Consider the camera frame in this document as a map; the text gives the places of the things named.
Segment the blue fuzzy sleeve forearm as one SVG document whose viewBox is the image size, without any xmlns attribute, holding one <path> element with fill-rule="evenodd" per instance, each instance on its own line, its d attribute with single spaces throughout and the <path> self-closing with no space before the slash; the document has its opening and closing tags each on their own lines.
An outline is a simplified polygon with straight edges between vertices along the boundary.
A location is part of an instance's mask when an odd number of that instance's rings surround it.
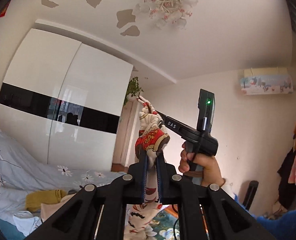
<svg viewBox="0 0 296 240">
<path fill-rule="evenodd" d="M 289 211 L 276 220 L 253 217 L 276 239 L 296 239 L 296 210 Z"/>
</svg>

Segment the person's right hand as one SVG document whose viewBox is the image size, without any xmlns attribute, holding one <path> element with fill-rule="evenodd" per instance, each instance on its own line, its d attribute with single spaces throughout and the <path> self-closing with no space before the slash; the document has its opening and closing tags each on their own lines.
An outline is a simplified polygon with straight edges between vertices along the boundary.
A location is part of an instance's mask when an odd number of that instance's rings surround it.
<svg viewBox="0 0 296 240">
<path fill-rule="evenodd" d="M 182 145 L 183 151 L 181 152 L 181 160 L 179 163 L 179 171 L 186 173 L 190 170 L 189 164 L 191 162 L 203 167 L 203 177 L 201 181 L 202 186 L 209 186 L 210 184 L 217 184 L 220 187 L 226 182 L 221 176 L 221 171 L 217 160 L 214 156 L 207 156 L 201 153 L 194 155 L 186 151 L 186 145 Z"/>
</svg>

